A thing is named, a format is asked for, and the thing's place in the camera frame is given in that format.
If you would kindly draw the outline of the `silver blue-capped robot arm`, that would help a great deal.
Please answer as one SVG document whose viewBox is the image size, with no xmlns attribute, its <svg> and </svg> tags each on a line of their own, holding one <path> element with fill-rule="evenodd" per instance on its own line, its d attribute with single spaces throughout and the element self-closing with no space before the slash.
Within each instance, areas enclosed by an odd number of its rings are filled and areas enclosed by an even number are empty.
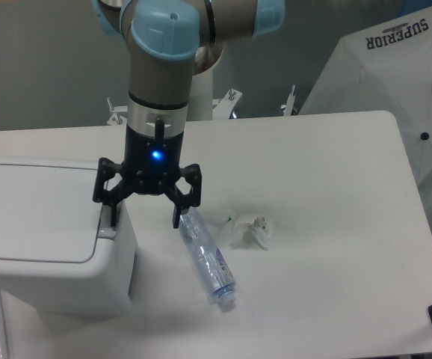
<svg viewBox="0 0 432 359">
<path fill-rule="evenodd" d="M 284 1 L 95 1 L 101 26 L 129 51 L 129 104 L 123 161 L 99 160 L 93 200 L 117 223 L 132 194 L 167 196 L 173 224 L 201 201 L 200 166 L 179 164 L 197 50 L 276 31 Z"/>
</svg>

